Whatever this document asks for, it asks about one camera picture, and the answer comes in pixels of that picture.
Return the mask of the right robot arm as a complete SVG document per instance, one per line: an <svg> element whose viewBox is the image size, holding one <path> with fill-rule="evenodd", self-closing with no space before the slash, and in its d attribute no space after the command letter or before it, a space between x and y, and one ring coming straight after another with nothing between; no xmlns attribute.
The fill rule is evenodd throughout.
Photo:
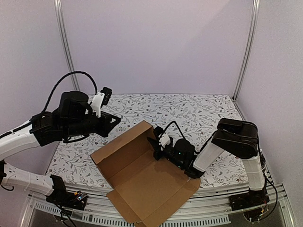
<svg viewBox="0 0 303 227"><path fill-rule="evenodd" d="M190 178L200 178L207 168L223 153L228 152L239 158L244 165L249 190L245 195L248 206L255 206L263 199L267 177L265 158L259 147L258 128L255 124L222 118L215 132L197 151L184 135L176 142L166 131L167 127L153 129L153 137L147 137L156 160L165 158Z"/></svg>

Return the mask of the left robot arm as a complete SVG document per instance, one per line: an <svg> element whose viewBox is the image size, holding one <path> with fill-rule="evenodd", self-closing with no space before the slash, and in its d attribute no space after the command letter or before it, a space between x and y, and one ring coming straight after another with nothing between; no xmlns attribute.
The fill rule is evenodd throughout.
<svg viewBox="0 0 303 227"><path fill-rule="evenodd" d="M61 177L37 175L16 168L5 159L54 142L78 142L93 133L106 138L120 122L119 117L105 112L101 112L100 116L88 113L79 119L60 117L51 112L32 117L31 120L5 133L0 138L1 186L32 190L45 196L52 196L60 205L67 205L71 200L70 194L66 191Z"/></svg>

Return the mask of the brown cardboard box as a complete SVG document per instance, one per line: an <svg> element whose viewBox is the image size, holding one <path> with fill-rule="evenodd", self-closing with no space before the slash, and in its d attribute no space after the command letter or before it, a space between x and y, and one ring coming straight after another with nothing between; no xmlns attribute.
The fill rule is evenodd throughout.
<svg viewBox="0 0 303 227"><path fill-rule="evenodd" d="M153 126L141 121L90 156L112 187L107 197L127 223L158 227L199 189L166 159L155 160L147 137Z"/></svg>

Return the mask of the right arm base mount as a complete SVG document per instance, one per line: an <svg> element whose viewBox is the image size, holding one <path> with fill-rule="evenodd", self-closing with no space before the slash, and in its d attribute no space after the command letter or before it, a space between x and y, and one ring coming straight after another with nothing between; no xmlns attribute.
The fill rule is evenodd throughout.
<svg viewBox="0 0 303 227"><path fill-rule="evenodd" d="M267 191L252 191L229 197L232 211L242 210L244 218L249 222L259 222L268 211L270 201Z"/></svg>

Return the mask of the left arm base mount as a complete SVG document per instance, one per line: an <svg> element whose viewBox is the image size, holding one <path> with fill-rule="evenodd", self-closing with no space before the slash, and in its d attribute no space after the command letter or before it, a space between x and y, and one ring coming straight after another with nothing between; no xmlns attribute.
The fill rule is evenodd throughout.
<svg viewBox="0 0 303 227"><path fill-rule="evenodd" d="M88 195L82 191L68 192L61 177L50 175L53 181L53 192L46 196L46 201L61 207L84 210Z"/></svg>

